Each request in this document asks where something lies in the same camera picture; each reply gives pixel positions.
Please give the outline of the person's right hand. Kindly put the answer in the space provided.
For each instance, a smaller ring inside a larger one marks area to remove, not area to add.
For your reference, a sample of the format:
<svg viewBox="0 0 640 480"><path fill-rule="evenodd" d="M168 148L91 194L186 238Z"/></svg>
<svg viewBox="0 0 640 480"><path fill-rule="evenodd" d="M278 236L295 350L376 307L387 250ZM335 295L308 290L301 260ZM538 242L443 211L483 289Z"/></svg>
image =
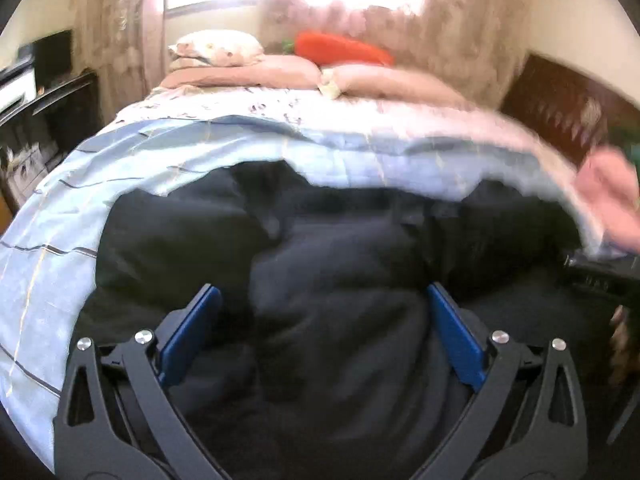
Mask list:
<svg viewBox="0 0 640 480"><path fill-rule="evenodd" d="M639 310L618 306L611 318L611 384L620 385L628 374L639 370Z"/></svg>

